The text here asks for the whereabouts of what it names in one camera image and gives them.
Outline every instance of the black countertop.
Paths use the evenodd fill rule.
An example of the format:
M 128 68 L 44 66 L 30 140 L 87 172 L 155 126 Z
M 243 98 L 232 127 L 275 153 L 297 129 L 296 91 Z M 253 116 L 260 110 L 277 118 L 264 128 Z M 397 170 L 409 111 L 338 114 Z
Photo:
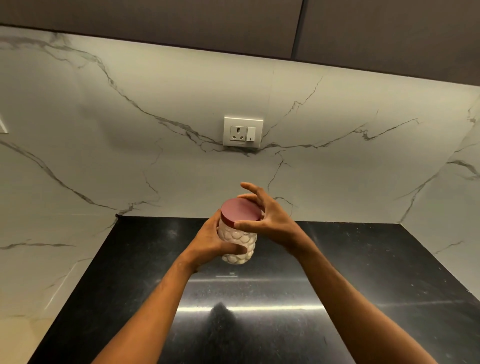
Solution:
M 90 363 L 205 219 L 120 217 L 30 364 Z M 396 224 L 299 222 L 332 264 L 440 364 L 480 363 L 480 303 Z M 159 363 L 353 363 L 298 262 L 259 237 L 185 289 Z

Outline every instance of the red lid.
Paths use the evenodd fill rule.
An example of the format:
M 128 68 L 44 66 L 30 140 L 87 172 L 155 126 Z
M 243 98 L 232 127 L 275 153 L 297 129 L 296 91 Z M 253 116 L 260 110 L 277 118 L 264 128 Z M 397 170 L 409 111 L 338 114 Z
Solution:
M 220 211 L 222 221 L 231 228 L 235 228 L 235 221 L 259 221 L 262 217 L 262 210 L 255 203 L 245 198 L 237 197 L 225 201 Z

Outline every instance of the jar body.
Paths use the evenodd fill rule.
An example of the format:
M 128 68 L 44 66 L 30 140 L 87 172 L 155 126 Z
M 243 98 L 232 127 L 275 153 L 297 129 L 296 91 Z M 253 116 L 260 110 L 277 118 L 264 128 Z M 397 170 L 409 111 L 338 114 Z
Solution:
M 243 245 L 247 248 L 247 254 L 234 255 L 225 254 L 222 259 L 230 264 L 243 264 L 252 257 L 257 241 L 257 234 L 254 232 L 244 232 L 231 228 L 220 220 L 218 223 L 218 236 L 220 239 L 234 244 Z

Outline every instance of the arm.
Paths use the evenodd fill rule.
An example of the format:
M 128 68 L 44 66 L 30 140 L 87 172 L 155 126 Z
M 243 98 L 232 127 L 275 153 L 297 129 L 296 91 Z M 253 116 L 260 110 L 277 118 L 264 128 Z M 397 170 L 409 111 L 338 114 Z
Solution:
M 325 258 L 307 234 L 262 188 L 242 183 L 243 194 L 265 212 L 261 221 L 237 221 L 235 228 L 257 232 L 283 245 L 301 264 L 343 342 L 357 364 L 435 364 L 400 326 L 358 292 Z
M 98 354 L 92 364 L 155 364 L 190 276 L 223 254 L 245 254 L 245 247 L 222 241 L 216 232 L 220 210 L 202 226 L 140 309 Z

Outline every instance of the textured glass jar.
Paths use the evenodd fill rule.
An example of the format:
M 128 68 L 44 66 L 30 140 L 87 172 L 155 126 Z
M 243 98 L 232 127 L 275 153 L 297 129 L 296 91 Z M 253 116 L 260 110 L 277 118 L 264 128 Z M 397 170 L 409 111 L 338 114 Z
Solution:
M 231 264 L 245 263 L 252 257 L 257 234 L 237 230 L 234 228 L 234 224 L 239 220 L 260 220 L 262 218 L 261 209 L 253 202 L 244 198 L 232 198 L 223 203 L 220 217 L 221 219 L 218 223 L 218 236 L 220 239 L 229 243 L 243 245 L 247 248 L 247 253 L 245 254 L 225 254 L 222 259 Z

